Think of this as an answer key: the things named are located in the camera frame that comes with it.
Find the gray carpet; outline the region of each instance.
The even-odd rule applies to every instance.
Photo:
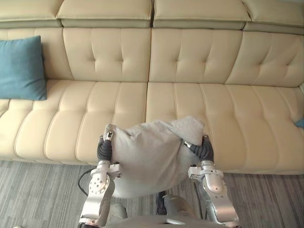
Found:
[[[75,228],[85,201],[77,178],[89,166],[0,161],[0,228]],[[84,178],[87,186],[89,177]],[[243,228],[304,228],[304,176],[226,174]],[[168,191],[198,204],[190,180]],[[129,217],[155,214],[155,195],[121,202]]]

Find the sofa seat cushion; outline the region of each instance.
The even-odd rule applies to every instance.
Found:
[[[60,27],[56,16],[62,1],[0,1],[0,28]]]
[[[251,16],[244,30],[304,34],[303,3],[287,0],[242,0]]]
[[[300,88],[148,83],[146,121],[185,116],[202,120],[215,163],[236,173],[304,172],[304,115]]]
[[[48,80],[47,100],[0,100],[0,159],[96,164],[105,126],[145,122],[146,83]]]
[[[150,0],[64,0],[58,12],[65,27],[148,28]]]
[[[242,29],[250,17],[241,0],[155,0],[156,28]]]

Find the cream leather sofa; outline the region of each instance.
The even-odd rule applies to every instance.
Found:
[[[276,26],[280,33],[259,31],[272,22],[244,31],[256,19],[247,1],[217,0],[225,4],[218,14],[214,1],[191,0],[193,9],[213,9],[202,15],[180,10],[185,1],[169,11],[169,0],[156,0],[155,28],[148,0],[124,0],[132,8],[45,1],[48,13],[31,8],[23,18],[0,1],[12,11],[0,13],[0,39],[40,35],[48,79],[46,101],[0,100],[0,159],[96,164],[106,124],[192,115],[205,123],[219,169],[304,173],[304,130],[294,125],[304,117],[301,22]]]

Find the gray pillow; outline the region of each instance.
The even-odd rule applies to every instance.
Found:
[[[114,131],[112,161],[120,162],[122,171],[122,177],[114,180],[115,197],[167,190],[188,176],[191,164],[198,163],[196,155],[181,144],[181,139],[202,143],[203,124],[193,117],[170,123],[154,121],[127,130],[109,124],[104,135],[109,130]]]

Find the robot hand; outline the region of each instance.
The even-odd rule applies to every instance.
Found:
[[[190,179],[199,181],[209,218],[230,228],[240,228],[239,218],[231,203],[222,171],[215,169],[213,149],[209,137],[205,135],[201,146],[184,142],[190,151],[200,159],[200,167],[192,165],[188,170]]]
[[[106,224],[115,189],[113,179],[120,177],[119,163],[111,165],[113,134],[113,131],[109,131],[105,141],[102,136],[99,138],[98,165],[91,171],[89,194],[81,212],[78,228],[101,228]]]

